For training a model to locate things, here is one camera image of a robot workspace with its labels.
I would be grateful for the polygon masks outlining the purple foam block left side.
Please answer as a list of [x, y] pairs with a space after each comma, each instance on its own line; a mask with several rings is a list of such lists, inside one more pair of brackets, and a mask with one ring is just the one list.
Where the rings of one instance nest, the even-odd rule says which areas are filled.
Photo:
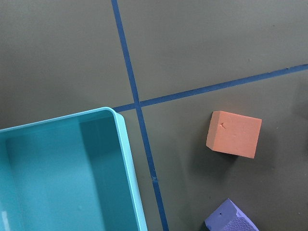
[[251, 219], [231, 200], [226, 199], [205, 219], [210, 231], [258, 231]]

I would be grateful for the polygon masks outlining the orange foam block left side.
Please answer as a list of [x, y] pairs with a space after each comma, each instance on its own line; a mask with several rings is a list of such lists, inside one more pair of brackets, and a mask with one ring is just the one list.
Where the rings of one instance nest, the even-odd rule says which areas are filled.
[[214, 111], [206, 146], [212, 151], [255, 158], [262, 120], [259, 118]]

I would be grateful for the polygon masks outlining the teal plastic bin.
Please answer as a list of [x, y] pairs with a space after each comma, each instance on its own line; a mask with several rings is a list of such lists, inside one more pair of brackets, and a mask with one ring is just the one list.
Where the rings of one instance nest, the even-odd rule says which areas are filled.
[[3, 231], [145, 231], [123, 116], [109, 107], [0, 131]]

